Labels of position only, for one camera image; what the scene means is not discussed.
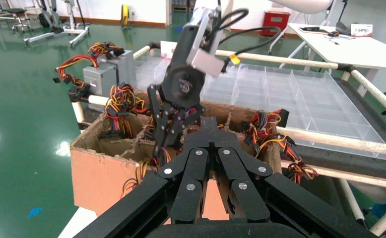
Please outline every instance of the white table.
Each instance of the white table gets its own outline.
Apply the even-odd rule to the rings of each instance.
[[[309,45],[313,51],[309,55],[309,60],[319,54],[326,62],[351,64],[355,67],[368,68],[366,78],[373,81],[379,69],[386,69],[386,44],[371,37],[359,37],[351,39],[349,36],[329,37],[324,34],[303,32],[299,28],[312,25],[288,23],[297,35],[304,41],[303,44]],[[320,29],[331,32],[335,30],[332,26],[320,26]],[[360,86],[358,92],[364,96],[366,89]]]

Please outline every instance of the cardboard box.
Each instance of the cardboard box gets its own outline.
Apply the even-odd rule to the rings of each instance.
[[[224,124],[223,130],[236,133],[243,149],[252,153],[252,147],[242,142],[244,135],[239,131],[239,123],[242,120],[250,121],[256,110],[206,101],[203,101],[202,105],[206,108],[203,116],[216,117],[218,124]],[[135,177],[136,163],[151,155],[154,142],[142,139],[149,117],[130,115],[129,121],[137,135],[134,139],[98,141],[99,133],[111,127],[111,121],[105,114],[101,114],[70,144],[75,205],[95,211],[97,216],[121,198],[124,182]],[[184,133],[196,130],[199,130],[198,126],[193,125]],[[175,152],[169,150],[169,153],[174,159]],[[272,144],[261,157],[260,159],[269,163],[274,171],[280,171],[277,145]],[[228,219],[215,180],[208,182],[203,217],[211,220]]]

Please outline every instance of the wire connector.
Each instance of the wire connector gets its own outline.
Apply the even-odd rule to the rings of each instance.
[[[55,83],[60,83],[60,79],[59,79],[59,78],[53,78],[53,81],[54,81]]]
[[[71,102],[79,102],[82,97],[87,97],[89,94],[89,85],[84,84],[81,88],[72,86],[69,90],[69,99]]]
[[[288,116],[289,116],[289,111],[285,109],[281,109],[281,121],[277,124],[279,127],[286,127],[286,124],[288,122]]]
[[[259,153],[260,147],[258,144],[253,144],[253,148],[255,149],[256,153]]]
[[[289,143],[291,143],[291,145],[297,146],[297,145],[295,144],[295,141],[294,141],[291,137],[286,136],[285,139],[286,139],[286,141],[288,141]]]
[[[122,112],[122,111],[120,111],[120,112],[117,113],[117,115],[119,117],[128,117],[130,115],[130,113],[129,112]]]
[[[106,112],[112,117],[115,117],[119,113],[113,107],[107,107]]]
[[[150,131],[145,131],[145,140],[154,140],[153,133]]]
[[[247,145],[250,146],[253,143],[253,138],[251,135],[246,135],[244,138],[243,142]]]
[[[240,131],[244,132],[244,131],[248,131],[249,129],[250,129],[250,122],[242,120],[240,122]]]
[[[125,53],[125,50],[123,48],[120,48],[120,49],[117,49],[117,50],[114,50],[114,55],[115,56],[121,56],[122,54]]]

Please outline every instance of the white pvc frame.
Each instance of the white pvc frame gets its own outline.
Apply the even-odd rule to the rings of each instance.
[[[133,54],[134,59],[137,59],[138,57],[148,52],[149,50],[150,50],[149,46],[143,47],[142,49],[140,49],[139,51]],[[234,53],[235,52],[231,52],[231,51],[221,51],[221,50],[216,51],[216,55],[219,55],[219,56],[230,56]],[[311,66],[311,67],[322,67],[322,68],[328,68],[328,69],[338,69],[338,64],[336,63],[318,62],[318,61],[311,61],[311,60],[304,60],[304,59],[264,56],[264,55],[256,55],[256,54],[249,54],[249,53],[240,54],[238,55],[238,57],[243,59],[251,59],[251,60],[261,60],[261,61],[269,61],[269,62],[276,62],[276,63],[288,63],[288,64]],[[386,95],[384,95],[378,88],[374,86],[374,84],[372,84],[356,69],[352,70],[350,74],[358,82],[360,82],[360,84],[363,85],[384,107],[386,107]],[[88,97],[89,103],[103,105],[103,106],[106,105],[108,100],[109,98],[107,97],[96,96],[96,95],[90,95]],[[72,103],[72,106],[75,111],[77,122],[84,122],[83,110],[80,102]],[[305,131],[305,130],[290,128],[290,127],[286,127],[286,128],[277,127],[277,130],[293,138],[299,138],[302,140],[386,154],[386,144],[382,144],[382,143],[352,139],[352,138],[347,138],[342,136],[328,135],[324,133]],[[281,161],[281,166],[283,168],[287,168],[289,164],[290,164],[289,161],[283,161],[283,160]],[[329,168],[322,168],[318,166],[312,166],[312,167],[320,175],[339,179],[341,187],[346,193],[348,202],[351,206],[351,209],[356,219],[360,219],[361,217],[364,217],[364,216],[361,215],[360,208],[358,207],[358,204],[356,204],[355,197],[349,191],[349,185],[346,180],[352,180],[352,181],[363,182],[371,185],[386,187],[386,179],[384,178],[359,175],[359,174],[354,174],[354,173],[349,173],[344,171],[333,170]],[[386,214],[370,229],[370,231],[379,236],[385,230],[386,230]]]

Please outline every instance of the paper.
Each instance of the paper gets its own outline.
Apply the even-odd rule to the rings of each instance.
[[[351,24],[351,36],[354,37],[372,37],[373,25]]]

